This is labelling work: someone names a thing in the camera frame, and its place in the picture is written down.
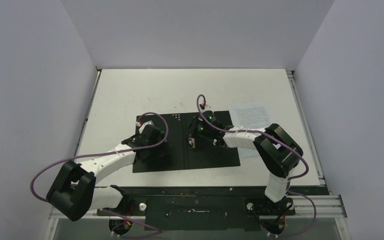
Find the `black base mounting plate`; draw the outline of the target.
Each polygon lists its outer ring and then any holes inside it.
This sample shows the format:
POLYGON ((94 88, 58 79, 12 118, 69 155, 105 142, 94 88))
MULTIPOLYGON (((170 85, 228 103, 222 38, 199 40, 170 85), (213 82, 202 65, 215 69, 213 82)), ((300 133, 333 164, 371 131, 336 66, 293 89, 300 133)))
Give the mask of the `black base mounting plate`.
POLYGON ((126 217, 144 217, 146 230, 259 230, 260 216, 281 223, 296 213, 290 197, 272 202, 264 186, 116 187, 123 195, 111 209, 126 217))

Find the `cream and black file folder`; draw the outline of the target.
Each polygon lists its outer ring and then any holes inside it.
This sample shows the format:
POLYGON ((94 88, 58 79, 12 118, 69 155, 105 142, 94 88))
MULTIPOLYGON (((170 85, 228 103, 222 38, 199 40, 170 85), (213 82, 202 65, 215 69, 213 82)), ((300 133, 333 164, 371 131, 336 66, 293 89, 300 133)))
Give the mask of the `cream and black file folder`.
POLYGON ((166 142, 151 148, 153 153, 146 158, 137 154, 132 172, 239 167, 240 156, 236 148, 215 146, 212 140, 195 134, 200 128, 195 120, 198 115, 197 112, 163 114, 169 130, 166 142))

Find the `printed white paper sheet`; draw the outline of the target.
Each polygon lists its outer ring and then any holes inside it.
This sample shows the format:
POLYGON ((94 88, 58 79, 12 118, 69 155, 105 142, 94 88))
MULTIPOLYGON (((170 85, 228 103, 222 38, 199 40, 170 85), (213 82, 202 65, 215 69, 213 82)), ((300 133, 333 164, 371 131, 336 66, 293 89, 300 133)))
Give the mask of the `printed white paper sheet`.
POLYGON ((228 107, 233 126, 246 129, 265 129, 274 121, 265 102, 254 102, 228 107))

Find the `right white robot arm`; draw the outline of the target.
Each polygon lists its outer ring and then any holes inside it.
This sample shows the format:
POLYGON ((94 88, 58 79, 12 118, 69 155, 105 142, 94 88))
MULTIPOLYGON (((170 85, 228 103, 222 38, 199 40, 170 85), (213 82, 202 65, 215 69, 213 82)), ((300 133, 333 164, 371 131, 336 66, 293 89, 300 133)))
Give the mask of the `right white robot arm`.
POLYGON ((304 151, 277 123, 266 128, 252 129, 224 125, 211 110, 193 117, 190 138, 203 140, 224 149, 257 151, 269 171, 262 207, 270 215, 283 207, 294 169, 303 158, 304 151))

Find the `aluminium frame rail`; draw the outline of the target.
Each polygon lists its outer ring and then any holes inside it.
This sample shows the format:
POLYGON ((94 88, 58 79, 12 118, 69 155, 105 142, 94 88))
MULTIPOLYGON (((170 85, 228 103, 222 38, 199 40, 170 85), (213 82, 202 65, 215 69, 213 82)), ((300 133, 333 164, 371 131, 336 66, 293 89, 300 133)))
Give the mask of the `aluminium frame rail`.
MULTIPOLYGON (((292 196, 296 215, 292 218, 312 218, 314 209, 309 200, 301 196, 292 196)), ((335 229, 339 240, 350 240, 351 235, 346 223, 346 210, 339 195, 310 195, 310 199, 315 204, 316 217, 335 220, 335 229)), ((48 217, 47 226, 43 235, 44 240, 53 240, 57 231, 57 225, 60 219, 66 217, 57 209, 52 208, 48 217)))

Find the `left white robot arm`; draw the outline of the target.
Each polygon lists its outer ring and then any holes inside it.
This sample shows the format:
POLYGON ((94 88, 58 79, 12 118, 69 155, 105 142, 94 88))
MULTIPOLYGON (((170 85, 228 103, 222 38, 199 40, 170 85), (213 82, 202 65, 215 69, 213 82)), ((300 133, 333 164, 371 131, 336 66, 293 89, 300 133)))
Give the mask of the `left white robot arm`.
POLYGON ((118 186, 97 187, 104 178, 132 165, 139 155, 148 156, 162 145, 167 134, 152 121, 143 123, 138 133, 124 139, 103 156, 80 163, 64 163, 52 183, 46 201, 71 221, 82 218, 89 210, 111 209, 116 215, 129 210, 127 194, 118 186))

